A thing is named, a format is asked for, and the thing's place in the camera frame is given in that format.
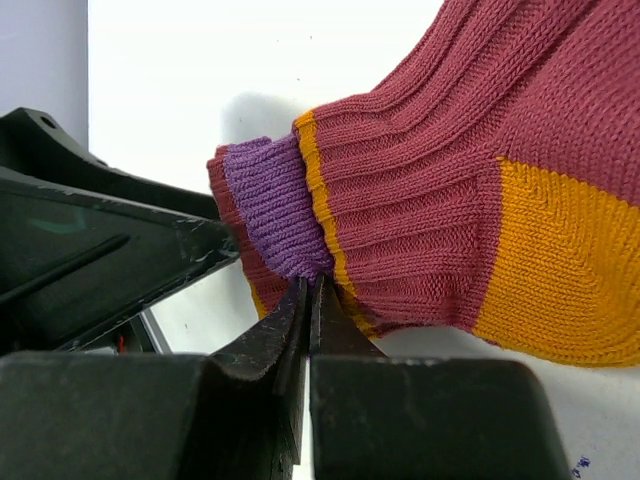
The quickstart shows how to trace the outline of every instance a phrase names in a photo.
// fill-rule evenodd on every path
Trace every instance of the purple ribbed band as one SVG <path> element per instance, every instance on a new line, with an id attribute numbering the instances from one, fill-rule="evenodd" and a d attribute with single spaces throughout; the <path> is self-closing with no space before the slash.
<path id="1" fill-rule="evenodd" d="M 249 240 L 271 271 L 312 282 L 319 273 L 332 273 L 333 257 L 313 214 L 293 134 L 230 145 L 224 173 Z"/>

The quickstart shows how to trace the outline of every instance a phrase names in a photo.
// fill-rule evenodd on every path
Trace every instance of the white surface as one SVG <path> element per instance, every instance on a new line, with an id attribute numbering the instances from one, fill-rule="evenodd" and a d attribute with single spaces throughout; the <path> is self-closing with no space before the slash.
<path id="1" fill-rule="evenodd" d="M 307 108 L 372 88 L 440 3 L 90 0 L 90 148 L 131 173 L 208 192 L 205 163 L 216 145 L 283 135 Z M 154 313 L 176 351 L 214 351 L 256 321 L 239 265 Z M 572 466 L 590 460 L 582 478 L 640 477 L 640 369 L 557 366 L 448 329 L 400 332 L 380 346 L 391 354 L 524 360 L 544 383 Z M 311 478 L 308 441 L 300 480 Z"/>
<path id="2" fill-rule="evenodd" d="M 0 115 L 51 114 L 87 145 L 87 2 L 0 0 Z"/>

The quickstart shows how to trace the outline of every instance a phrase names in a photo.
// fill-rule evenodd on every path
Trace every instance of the ribbed knit texture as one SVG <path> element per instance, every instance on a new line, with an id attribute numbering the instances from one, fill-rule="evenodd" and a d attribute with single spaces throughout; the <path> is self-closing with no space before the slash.
<path id="1" fill-rule="evenodd" d="M 241 217 L 235 200 L 229 189 L 224 172 L 224 159 L 227 156 L 237 158 L 238 155 L 250 153 L 256 148 L 268 146 L 268 138 L 259 138 L 241 145 L 226 145 L 218 148 L 216 155 L 207 163 L 211 191 L 218 205 L 220 217 L 229 225 L 235 234 L 238 250 L 242 259 L 242 269 L 251 287 L 251 294 L 259 318 L 271 312 L 287 290 L 287 281 L 267 268 L 262 257 L 249 240 L 244 219 Z"/>
<path id="2" fill-rule="evenodd" d="M 450 0 L 372 92 L 295 121 L 363 331 L 640 363 L 638 25 L 635 0 Z"/>
<path id="3" fill-rule="evenodd" d="M 296 137 L 233 149 L 223 161 L 225 178 L 247 227 L 249 240 L 266 266 L 288 280 L 331 273 L 333 258 L 316 222 Z"/>

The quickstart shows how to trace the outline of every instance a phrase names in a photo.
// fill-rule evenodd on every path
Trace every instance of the purple stain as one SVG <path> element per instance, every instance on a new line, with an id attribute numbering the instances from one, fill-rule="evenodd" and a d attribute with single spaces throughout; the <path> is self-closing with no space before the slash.
<path id="1" fill-rule="evenodd" d="M 571 474 L 574 476 L 574 478 L 582 478 L 582 472 L 580 469 L 589 468 L 589 465 L 591 465 L 591 460 L 589 460 L 584 455 L 581 455 L 580 460 L 578 460 L 578 463 L 576 464 L 575 468 L 571 470 Z"/>

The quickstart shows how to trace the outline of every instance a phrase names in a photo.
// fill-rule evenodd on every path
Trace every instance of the black plastic part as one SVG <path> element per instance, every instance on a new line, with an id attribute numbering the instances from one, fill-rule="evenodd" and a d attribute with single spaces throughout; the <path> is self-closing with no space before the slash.
<path id="1" fill-rule="evenodd" d="M 0 478 L 290 479 L 306 298 L 306 284 L 293 284 L 275 312 L 211 357 L 4 357 L 0 430 L 11 435 Z"/>
<path id="2" fill-rule="evenodd" d="M 320 356 L 311 378 L 317 480 L 570 478 L 522 364 Z"/>
<path id="3" fill-rule="evenodd" d="M 82 348 L 238 258 L 213 198 L 111 169 L 28 109 L 0 118 L 0 230 L 20 348 Z"/>
<path id="4" fill-rule="evenodd" d="M 309 351 L 314 354 L 347 354 L 385 357 L 344 313 L 333 281 L 321 276 L 313 293 Z"/>

